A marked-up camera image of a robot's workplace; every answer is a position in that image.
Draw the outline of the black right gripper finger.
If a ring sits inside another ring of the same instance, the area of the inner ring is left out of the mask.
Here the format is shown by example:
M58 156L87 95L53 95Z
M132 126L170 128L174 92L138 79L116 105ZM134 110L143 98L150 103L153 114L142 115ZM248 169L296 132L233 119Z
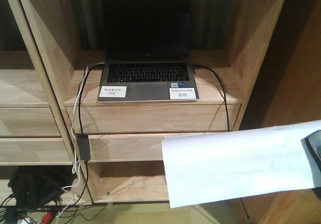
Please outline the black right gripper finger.
M317 198L320 198L320 130L301 139L301 144L312 173L314 184L312 191Z

